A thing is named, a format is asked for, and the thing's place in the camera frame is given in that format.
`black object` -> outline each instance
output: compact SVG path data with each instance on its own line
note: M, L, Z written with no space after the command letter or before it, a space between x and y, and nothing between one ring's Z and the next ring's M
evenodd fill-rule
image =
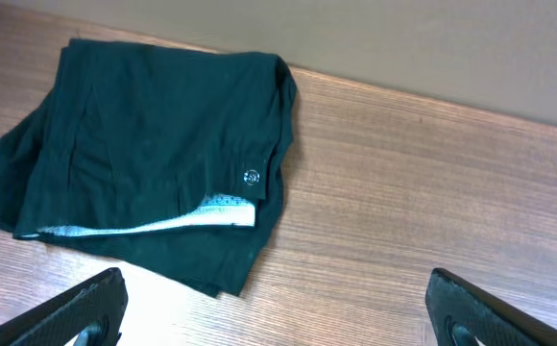
M557 330L446 269L432 271L425 305L439 346L557 345Z
M113 346L125 308L127 288L118 268L107 269L0 326L1 345Z

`dark green fabric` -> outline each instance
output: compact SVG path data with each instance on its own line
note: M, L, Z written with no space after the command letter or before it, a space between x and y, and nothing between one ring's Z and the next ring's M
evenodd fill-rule
M296 85L276 55L72 39L42 104L0 139L0 229L130 228L205 196L256 205L254 227L36 239L238 294L282 210ZM258 184L246 184L248 170Z

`button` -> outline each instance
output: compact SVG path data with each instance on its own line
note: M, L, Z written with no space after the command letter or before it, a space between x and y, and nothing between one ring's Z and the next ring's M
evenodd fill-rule
M248 185L255 185L259 183L259 173L254 169L249 169L244 172L244 182Z

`dark green shorts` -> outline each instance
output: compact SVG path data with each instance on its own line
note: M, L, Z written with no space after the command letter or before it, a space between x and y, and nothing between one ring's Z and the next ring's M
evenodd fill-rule
M276 55L73 39L0 139L0 229L238 294L282 210L296 91Z

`folded clothing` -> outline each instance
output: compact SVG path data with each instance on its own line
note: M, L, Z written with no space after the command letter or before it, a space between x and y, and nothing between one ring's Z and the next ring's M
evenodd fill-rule
M296 92L276 55L72 39L0 139L0 229L237 295L282 211Z

